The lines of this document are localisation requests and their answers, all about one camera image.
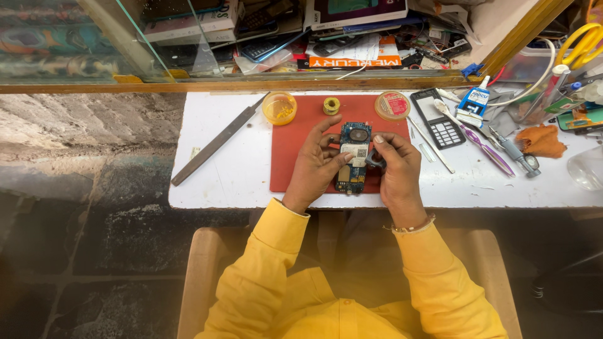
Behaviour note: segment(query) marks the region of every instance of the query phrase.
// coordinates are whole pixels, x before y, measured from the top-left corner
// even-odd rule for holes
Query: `blue circuit board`
[[[359,194],[364,189],[367,166],[364,162],[371,141],[372,126],[364,122],[347,122],[341,126],[341,152],[351,152],[355,158],[343,166],[337,175],[335,189],[346,194]]]

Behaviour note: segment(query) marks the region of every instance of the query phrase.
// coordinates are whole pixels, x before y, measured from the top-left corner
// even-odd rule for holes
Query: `work table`
[[[375,95],[378,92],[291,92],[296,99],[303,95]],[[407,97],[411,92],[402,92]],[[174,177],[189,161],[194,147],[203,148],[245,108],[264,94],[221,95],[208,92],[188,93],[182,129],[174,161]],[[449,107],[455,103],[444,99]],[[345,107],[340,110],[345,114]],[[423,130],[423,120],[413,107],[409,115]],[[542,174],[529,179],[506,154],[497,151],[512,167],[517,177],[507,177],[469,140],[462,145],[441,150],[456,173],[448,172],[442,161],[421,161],[420,187],[423,204],[430,208],[581,208],[602,207],[603,193],[587,191],[574,183],[567,172],[567,160],[594,148],[601,142],[592,136],[575,136],[559,132],[567,145],[560,159],[538,157]],[[426,144],[416,130],[411,142],[418,148]],[[206,163],[179,186],[171,185],[169,203],[174,208],[264,208],[270,192],[272,125],[261,112],[256,114],[230,138]],[[379,194],[324,194],[311,208],[383,208]]]

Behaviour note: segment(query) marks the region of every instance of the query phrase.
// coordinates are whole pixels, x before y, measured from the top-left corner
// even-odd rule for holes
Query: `white cable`
[[[555,63],[555,45],[553,45],[553,43],[549,39],[539,39],[538,41],[544,41],[551,49],[551,60],[549,61],[549,66],[546,68],[545,73],[540,77],[540,79],[538,79],[538,81],[536,81],[536,83],[534,83],[530,88],[528,88],[528,90],[526,90],[524,93],[520,94],[519,96],[517,96],[509,101],[505,101],[504,103],[488,104],[488,107],[504,106],[504,105],[508,105],[508,104],[512,103],[515,100],[519,100],[519,99],[525,97],[526,95],[530,94],[530,92],[532,92],[535,88],[537,88],[538,85],[540,85],[540,83],[546,78],[548,73],[551,71],[551,68],[553,68],[553,63]],[[457,103],[461,102],[461,100],[459,98],[448,93],[444,89],[436,88],[436,90],[438,91],[438,93],[440,95],[442,95],[452,101],[456,101]]]
[[[347,77],[348,75],[352,75],[352,74],[354,74],[354,73],[358,73],[358,72],[360,72],[361,70],[365,69],[365,68],[367,67],[367,64],[368,64],[368,56],[371,54],[371,53],[370,53],[370,50],[371,50],[371,49],[373,49],[373,47],[375,47],[375,44],[373,44],[373,46],[371,46],[371,48],[369,48],[369,49],[368,49],[368,52],[367,52],[367,59],[365,60],[365,62],[364,62],[364,66],[363,66],[362,68],[357,69],[357,70],[355,70],[355,71],[353,71],[353,72],[349,72],[349,73],[348,73],[348,74],[346,74],[346,75],[342,75],[341,77],[337,78],[336,80],[341,80],[341,79],[343,79],[343,78]]]

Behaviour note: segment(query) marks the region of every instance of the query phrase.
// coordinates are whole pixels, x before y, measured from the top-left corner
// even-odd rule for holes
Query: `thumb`
[[[373,146],[375,147],[375,149],[377,149],[377,152],[381,154],[383,159],[385,159],[388,164],[394,163],[400,159],[400,155],[398,154],[396,149],[387,141],[385,141],[385,139],[380,135],[376,135],[374,137]]]
[[[345,166],[350,160],[354,158],[354,154],[349,152],[343,152],[337,154],[331,161],[325,164],[323,167],[328,175],[334,177],[339,170]]]

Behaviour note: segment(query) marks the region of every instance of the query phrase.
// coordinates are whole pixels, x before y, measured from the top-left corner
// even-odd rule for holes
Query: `yellow shirt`
[[[368,309],[337,299],[318,267],[287,277],[308,219],[270,201],[245,253],[220,277],[218,301],[195,339],[508,338],[484,289],[471,281],[433,224],[395,233],[410,302]]]

